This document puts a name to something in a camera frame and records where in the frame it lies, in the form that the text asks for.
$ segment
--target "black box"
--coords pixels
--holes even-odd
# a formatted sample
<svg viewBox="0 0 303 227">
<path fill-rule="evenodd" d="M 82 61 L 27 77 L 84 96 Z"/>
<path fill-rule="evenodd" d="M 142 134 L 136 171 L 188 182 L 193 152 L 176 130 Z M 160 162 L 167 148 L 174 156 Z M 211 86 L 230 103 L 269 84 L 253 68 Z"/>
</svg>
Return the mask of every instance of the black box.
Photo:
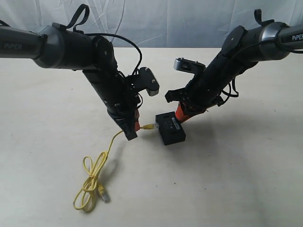
<svg viewBox="0 0 303 227">
<path fill-rule="evenodd" d="M 175 112 L 156 115 L 156 123 L 159 124 L 159 132 L 164 145 L 183 142 L 186 134 L 181 123 L 175 116 Z"/>
</svg>

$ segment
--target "white backdrop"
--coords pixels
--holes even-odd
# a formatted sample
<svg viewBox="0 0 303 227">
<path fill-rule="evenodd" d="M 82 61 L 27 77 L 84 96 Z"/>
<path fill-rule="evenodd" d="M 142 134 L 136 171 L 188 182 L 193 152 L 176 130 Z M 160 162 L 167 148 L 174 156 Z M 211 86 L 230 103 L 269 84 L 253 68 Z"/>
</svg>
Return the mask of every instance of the white backdrop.
<svg viewBox="0 0 303 227">
<path fill-rule="evenodd" d="M 85 32 L 126 36 L 140 47 L 221 47 L 236 26 L 254 28 L 263 19 L 303 23 L 303 0 L 0 0 L 0 19 L 33 30 L 52 22 L 68 24 L 82 3 L 90 6 Z M 115 46 L 128 46 L 114 40 Z"/>
</svg>

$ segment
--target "white table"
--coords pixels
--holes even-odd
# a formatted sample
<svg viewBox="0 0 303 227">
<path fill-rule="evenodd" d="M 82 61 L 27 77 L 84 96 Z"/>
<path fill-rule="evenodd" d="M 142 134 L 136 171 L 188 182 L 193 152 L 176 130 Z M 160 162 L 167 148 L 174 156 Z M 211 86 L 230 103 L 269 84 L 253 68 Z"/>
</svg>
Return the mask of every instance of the white table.
<svg viewBox="0 0 303 227">
<path fill-rule="evenodd" d="M 184 57 L 209 64 L 219 49 L 143 49 L 160 93 L 140 122 L 174 111 L 169 89 L 191 74 Z M 131 73 L 135 49 L 116 49 Z M 119 136 L 102 179 L 112 202 L 85 214 L 72 201 L 119 128 L 81 72 L 0 59 L 0 222 L 2 227 L 299 227 L 303 223 L 303 56 L 259 63 L 238 77 L 240 97 L 183 124 L 187 139 L 164 146 L 158 131 Z"/>
</svg>

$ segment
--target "robotic arm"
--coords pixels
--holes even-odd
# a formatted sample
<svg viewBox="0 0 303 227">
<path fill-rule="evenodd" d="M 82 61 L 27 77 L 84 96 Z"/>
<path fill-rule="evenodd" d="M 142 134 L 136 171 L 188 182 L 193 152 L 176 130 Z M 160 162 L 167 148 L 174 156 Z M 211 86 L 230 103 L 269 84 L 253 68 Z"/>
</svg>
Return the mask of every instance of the robotic arm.
<svg viewBox="0 0 303 227">
<path fill-rule="evenodd" d="M 83 11 L 83 20 L 75 25 Z M 149 68 L 138 69 L 142 54 L 130 40 L 77 30 L 76 26 L 84 24 L 88 16 L 89 7 L 82 4 L 68 26 L 53 23 L 28 32 L 2 22 L 0 58 L 28 58 L 42 68 L 81 70 L 106 105 L 109 116 L 132 140 L 139 129 L 138 108 L 142 104 L 139 92 L 146 89 L 149 96 L 154 96 L 159 92 L 159 84 Z M 112 43 L 103 35 L 122 38 L 139 51 L 140 60 L 132 75 L 126 77 L 118 71 Z"/>
<path fill-rule="evenodd" d="M 165 95 L 168 102 L 179 101 L 176 118 L 180 122 L 212 106 L 223 105 L 229 97 L 238 97 L 235 77 L 259 61 L 281 60 L 290 52 L 302 53 L 296 50 L 303 49 L 303 24 L 290 27 L 274 20 L 262 21 L 260 9 L 255 10 L 255 20 L 260 27 L 246 30 L 238 26 L 231 31 L 208 67 L 183 58 L 175 60 L 174 69 L 194 74 L 184 88 Z M 223 91 L 227 85 L 229 92 Z M 225 100 L 221 93 L 227 95 Z"/>
</svg>

